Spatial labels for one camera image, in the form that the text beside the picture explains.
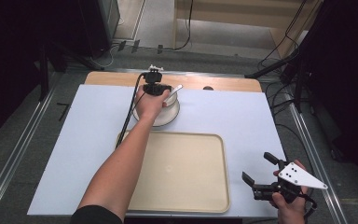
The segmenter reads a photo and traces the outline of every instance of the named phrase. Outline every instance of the sleeve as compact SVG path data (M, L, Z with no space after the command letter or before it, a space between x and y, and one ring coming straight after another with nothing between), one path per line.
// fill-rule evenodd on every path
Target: sleeve
M100 205L87 205L77 209L70 224L123 224L113 212Z

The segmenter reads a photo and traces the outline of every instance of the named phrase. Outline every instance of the hand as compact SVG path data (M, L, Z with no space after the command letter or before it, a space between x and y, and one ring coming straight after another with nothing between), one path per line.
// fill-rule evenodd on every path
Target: hand
M165 90L160 96L149 95L144 92L144 86L140 86L136 92L135 102L139 103L136 106L136 111L141 119L155 120L161 112L162 107L167 106L164 102L167 99L170 91Z
M303 164L295 161L295 164L305 170ZM301 187L303 193L307 193L307 187ZM283 196L275 192L272 194L273 206L278 207L278 219L280 224L301 224L304 221L305 199L297 197L292 203L287 203Z

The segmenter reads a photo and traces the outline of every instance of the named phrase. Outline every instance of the forearm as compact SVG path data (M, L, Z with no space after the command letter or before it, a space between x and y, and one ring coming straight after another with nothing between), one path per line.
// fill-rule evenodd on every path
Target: forearm
M153 122L152 119L141 119L136 123L92 178L79 207L98 204L124 218L141 173Z

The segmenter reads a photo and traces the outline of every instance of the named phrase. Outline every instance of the wooden board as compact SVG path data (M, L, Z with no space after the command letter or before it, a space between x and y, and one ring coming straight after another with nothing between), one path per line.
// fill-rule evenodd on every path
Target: wooden board
M87 76L85 84L135 86L136 79L139 75L140 74L136 73L91 72ZM250 78L163 75L161 83L173 87L182 84L185 89L191 90L202 90L204 87L209 86L216 91L261 92L260 83Z

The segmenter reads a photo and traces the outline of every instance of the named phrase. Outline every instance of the white triangular marker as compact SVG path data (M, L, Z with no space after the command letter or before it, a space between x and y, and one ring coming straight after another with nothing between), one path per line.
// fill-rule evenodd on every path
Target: white triangular marker
M297 186L305 186L313 189L327 189L327 185L297 166L294 162L290 162L283 170L281 170L279 172L279 177Z

